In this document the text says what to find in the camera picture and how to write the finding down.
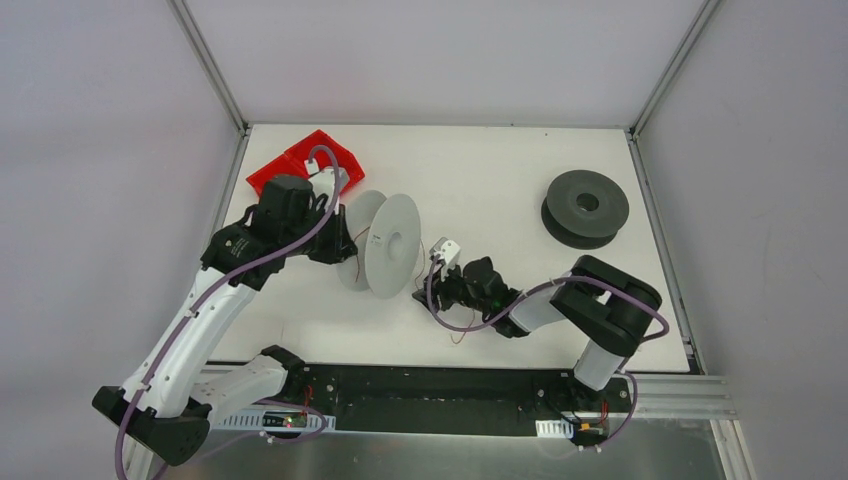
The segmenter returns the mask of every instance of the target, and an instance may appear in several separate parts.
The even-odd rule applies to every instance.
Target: red wire
[[[608,418],[609,418],[609,403],[607,403],[607,401],[604,400],[604,403],[601,404],[601,421],[598,422],[598,423],[600,423],[603,426],[604,422]]]
[[[312,385],[307,385],[306,388],[303,389],[303,393],[304,393],[303,406],[308,407],[309,401],[312,400],[312,393],[313,393]],[[303,415],[303,416],[306,416],[306,411],[304,410],[303,412],[300,412],[300,414]]]

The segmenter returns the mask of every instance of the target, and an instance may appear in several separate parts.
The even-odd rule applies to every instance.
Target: gray spool
[[[361,292],[368,290],[368,279],[365,273],[365,243],[368,235],[365,229],[371,227],[371,222],[377,216],[380,207],[386,203],[386,196],[377,190],[368,190],[347,207],[345,221],[350,237],[354,239],[357,254],[336,265],[336,273],[345,287]]]
[[[365,273],[377,298],[392,298],[409,283],[421,242],[421,217],[408,195],[387,198],[365,244]]]
[[[630,215],[621,187],[598,172],[572,170],[551,182],[542,223],[560,243],[591,250],[610,243]]]

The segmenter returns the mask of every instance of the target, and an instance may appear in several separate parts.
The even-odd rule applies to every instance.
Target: black mounting base
[[[118,426],[129,408],[119,387],[100,387],[91,405]],[[210,410],[209,405],[194,400],[189,400],[182,415],[174,418],[156,418],[155,412],[136,408],[130,416],[127,435],[162,457],[168,465],[181,465],[206,441],[209,434],[206,416]]]
[[[307,364],[290,372],[278,400],[336,417],[336,430],[446,435],[536,436],[536,420],[560,412],[630,410],[627,382],[600,392],[572,380],[571,370],[506,370]]]

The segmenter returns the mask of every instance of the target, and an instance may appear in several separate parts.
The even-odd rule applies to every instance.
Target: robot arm
[[[432,260],[445,264],[440,275],[433,276],[433,298],[427,298],[426,288],[413,294],[428,309],[430,303],[437,310],[459,304],[481,312],[485,321],[521,295],[504,283],[489,257],[460,268],[459,246],[448,239],[439,240],[430,254]],[[653,287],[590,255],[577,260],[571,275],[599,280],[654,310],[662,303]],[[550,323],[571,321],[589,337],[574,367],[574,377],[580,385],[596,392],[606,387],[615,371],[636,353],[653,321],[650,314],[614,295],[602,301],[604,293],[604,289],[594,285],[568,282],[527,297],[492,327],[507,338],[515,338],[525,337]]]
[[[347,176],[343,170],[340,173],[342,188]],[[334,187],[332,171],[316,172],[312,178],[315,185],[294,176],[274,177],[265,185],[257,205],[212,236],[188,297],[153,351],[120,387],[101,387],[92,401],[97,410],[120,425],[131,398],[139,389],[144,390],[130,414],[127,434],[169,465],[180,465],[191,458],[211,425],[257,400],[280,393],[289,372],[303,366],[297,356],[271,346],[243,367],[211,382],[197,383],[200,370],[224,332],[268,278],[285,266],[285,256],[230,279],[203,302],[172,345],[167,345],[167,339],[183,318],[191,315],[189,308],[210,286],[235,269],[291,245],[328,209],[334,210],[329,221],[289,255],[334,264],[356,254],[344,206],[327,205],[326,191],[332,192]],[[143,384],[143,377],[163,349],[167,353],[155,375]]]

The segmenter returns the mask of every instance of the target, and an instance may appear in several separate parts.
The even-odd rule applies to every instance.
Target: red plastic tray
[[[336,143],[332,137],[322,130],[315,130],[303,140],[289,147],[282,155],[271,160],[271,163],[252,173],[247,177],[247,183],[253,187],[257,195],[262,195],[262,189],[265,187],[265,184],[275,175],[286,173],[302,178],[309,178],[303,162],[307,160],[306,157],[315,145],[326,145],[329,147],[336,154],[336,160],[338,160],[339,166],[347,170],[350,181],[342,189],[342,193],[347,192],[365,178],[365,172],[350,151]],[[325,152],[316,153],[315,160],[318,161],[318,166],[321,168],[331,166],[330,157]]]

